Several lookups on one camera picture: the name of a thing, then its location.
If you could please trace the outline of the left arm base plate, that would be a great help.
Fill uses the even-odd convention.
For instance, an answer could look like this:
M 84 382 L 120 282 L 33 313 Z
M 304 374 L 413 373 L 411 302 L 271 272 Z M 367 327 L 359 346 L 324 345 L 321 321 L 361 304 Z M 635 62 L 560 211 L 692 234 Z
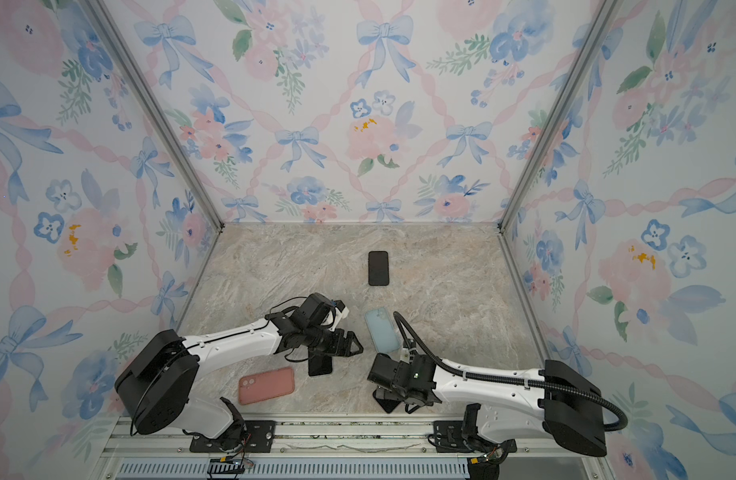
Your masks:
M 273 420 L 246 420 L 231 425 L 216 439 L 194 434 L 189 451 L 210 454 L 269 453 L 276 426 Z

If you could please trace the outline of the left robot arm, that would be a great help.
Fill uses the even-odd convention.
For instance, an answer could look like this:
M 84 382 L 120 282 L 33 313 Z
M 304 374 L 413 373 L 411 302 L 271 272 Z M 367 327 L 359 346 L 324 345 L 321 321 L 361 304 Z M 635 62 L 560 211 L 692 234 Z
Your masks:
M 300 347 L 308 350 L 309 359 L 359 355 L 363 346 L 356 334 L 338 326 L 347 315 L 347 308 L 331 307 L 323 319 L 310 320 L 291 307 L 213 334 L 159 332 L 114 384 L 131 418 L 131 433 L 150 435 L 174 427 L 223 451 L 239 449 L 248 433 L 238 409 L 229 399 L 194 394 L 194 383 L 235 363 Z

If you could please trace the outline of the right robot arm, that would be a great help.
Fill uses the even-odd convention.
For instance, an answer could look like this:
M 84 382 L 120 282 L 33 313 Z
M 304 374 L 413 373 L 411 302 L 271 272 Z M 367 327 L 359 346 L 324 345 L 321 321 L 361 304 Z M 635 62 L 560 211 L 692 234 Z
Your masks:
M 463 403 L 458 430 L 436 427 L 439 449 L 489 454 L 514 452 L 523 439 L 548 439 L 572 453 L 607 455 L 603 407 L 583 396 L 542 388 L 544 381 L 590 395 L 600 390 L 564 364 L 547 360 L 542 369 L 495 370 L 435 362 L 424 354 L 411 361 L 378 354 L 367 379 L 374 398 L 412 413 L 436 404 Z

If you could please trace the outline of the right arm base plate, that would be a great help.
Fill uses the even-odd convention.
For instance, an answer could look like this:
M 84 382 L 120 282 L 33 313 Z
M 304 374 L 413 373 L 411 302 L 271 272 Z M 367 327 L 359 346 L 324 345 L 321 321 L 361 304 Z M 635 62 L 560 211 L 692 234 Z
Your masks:
M 437 453 L 475 453 L 485 456 L 509 455 L 517 452 L 514 439 L 495 443 L 482 438 L 474 431 L 464 433 L 462 420 L 438 420 L 432 423 L 433 431 L 427 441 Z

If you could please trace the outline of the light blue phone case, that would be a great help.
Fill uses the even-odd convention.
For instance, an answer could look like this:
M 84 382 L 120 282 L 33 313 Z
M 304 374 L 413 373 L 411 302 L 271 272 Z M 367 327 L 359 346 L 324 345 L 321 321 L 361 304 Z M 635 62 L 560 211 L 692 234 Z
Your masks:
M 364 319 L 378 353 L 391 354 L 400 348 L 395 327 L 384 307 L 367 311 Z

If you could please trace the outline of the black phone case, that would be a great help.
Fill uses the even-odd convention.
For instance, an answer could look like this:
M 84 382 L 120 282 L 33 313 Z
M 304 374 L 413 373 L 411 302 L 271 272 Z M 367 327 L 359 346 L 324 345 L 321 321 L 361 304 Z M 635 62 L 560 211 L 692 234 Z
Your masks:
M 387 251 L 368 253 L 368 285 L 388 286 L 390 284 L 389 255 Z

